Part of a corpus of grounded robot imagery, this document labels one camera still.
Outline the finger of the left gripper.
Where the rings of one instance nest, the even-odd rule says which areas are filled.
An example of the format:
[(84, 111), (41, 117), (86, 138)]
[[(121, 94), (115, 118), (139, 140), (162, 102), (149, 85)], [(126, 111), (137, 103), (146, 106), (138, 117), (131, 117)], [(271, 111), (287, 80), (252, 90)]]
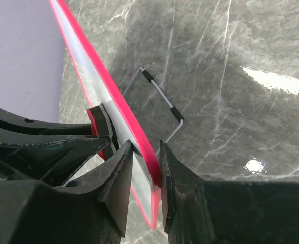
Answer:
[(0, 128), (0, 179), (34, 179), (61, 186), (109, 145), (107, 137), (28, 135)]
[(90, 135), (90, 124), (60, 124), (28, 119), (0, 108), (0, 128), (29, 135)]

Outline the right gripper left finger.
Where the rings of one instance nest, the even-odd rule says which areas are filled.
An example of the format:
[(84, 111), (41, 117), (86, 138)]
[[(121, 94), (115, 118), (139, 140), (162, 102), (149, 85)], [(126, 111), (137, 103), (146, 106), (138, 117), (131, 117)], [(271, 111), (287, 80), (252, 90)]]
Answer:
[(0, 243), (119, 243), (125, 236), (133, 146), (65, 187), (0, 180)]

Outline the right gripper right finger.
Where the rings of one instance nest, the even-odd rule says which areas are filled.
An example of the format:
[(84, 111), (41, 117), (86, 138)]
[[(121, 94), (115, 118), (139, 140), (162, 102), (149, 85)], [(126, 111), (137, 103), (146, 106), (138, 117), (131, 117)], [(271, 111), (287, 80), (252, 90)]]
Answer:
[(299, 243), (299, 183), (206, 181), (161, 142), (169, 243)]

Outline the pink framed whiteboard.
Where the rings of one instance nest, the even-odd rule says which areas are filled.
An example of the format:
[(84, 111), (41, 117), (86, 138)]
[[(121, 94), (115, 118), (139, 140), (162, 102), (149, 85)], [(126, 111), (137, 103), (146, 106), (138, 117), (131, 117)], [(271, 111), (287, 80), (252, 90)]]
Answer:
[(104, 106), (120, 145), (132, 142), (131, 190), (149, 227), (155, 229), (161, 171), (154, 149), (68, 5), (65, 1), (49, 3), (89, 104)]

